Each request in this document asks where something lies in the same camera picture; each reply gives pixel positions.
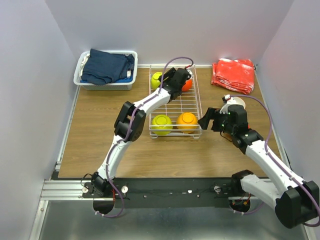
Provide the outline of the lime green bowl front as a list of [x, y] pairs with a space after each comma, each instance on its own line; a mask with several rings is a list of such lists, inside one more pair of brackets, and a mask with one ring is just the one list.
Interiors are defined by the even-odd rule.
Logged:
[[158, 136], [166, 136], [171, 133], [172, 129], [172, 121], [167, 115], [156, 115], [151, 121], [151, 130]]

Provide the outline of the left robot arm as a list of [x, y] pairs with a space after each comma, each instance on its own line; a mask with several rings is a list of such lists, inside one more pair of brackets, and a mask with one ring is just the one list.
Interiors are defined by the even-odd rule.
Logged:
[[115, 189], [113, 179], [128, 147], [142, 134], [146, 117], [157, 108], [179, 97], [186, 81], [191, 78], [187, 68], [171, 68], [161, 75], [162, 82], [156, 90], [142, 100], [126, 101], [114, 123], [114, 136], [106, 157], [91, 175], [92, 191], [104, 198]]

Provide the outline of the white black striped bowl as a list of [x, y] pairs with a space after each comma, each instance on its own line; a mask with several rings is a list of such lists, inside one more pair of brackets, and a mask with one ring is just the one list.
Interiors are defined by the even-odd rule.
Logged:
[[226, 108], [227, 106], [230, 106], [230, 105], [241, 105], [243, 106], [244, 109], [246, 108], [245, 101], [240, 97], [236, 97], [236, 96], [229, 98], [223, 107]]

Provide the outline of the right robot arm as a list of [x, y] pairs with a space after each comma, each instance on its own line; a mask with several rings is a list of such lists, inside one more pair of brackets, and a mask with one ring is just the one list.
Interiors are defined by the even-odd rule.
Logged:
[[249, 170], [232, 175], [230, 191], [241, 196], [250, 193], [271, 207], [278, 220], [288, 229], [320, 216], [320, 189], [314, 181], [305, 181], [294, 173], [269, 148], [267, 142], [249, 127], [247, 112], [242, 105], [231, 104], [225, 109], [208, 108], [198, 120], [203, 130], [212, 122], [211, 130], [231, 136], [232, 143], [251, 158], [271, 180], [266, 183]]

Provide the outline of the lime green bowl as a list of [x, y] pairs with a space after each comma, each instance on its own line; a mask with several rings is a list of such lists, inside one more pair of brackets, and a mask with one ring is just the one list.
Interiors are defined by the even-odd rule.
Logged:
[[150, 86], [153, 90], [156, 90], [161, 84], [161, 72], [155, 72], [150, 79]]
[[167, 115], [156, 115], [151, 121], [151, 130], [158, 136], [166, 136], [171, 133], [172, 129], [172, 121]]

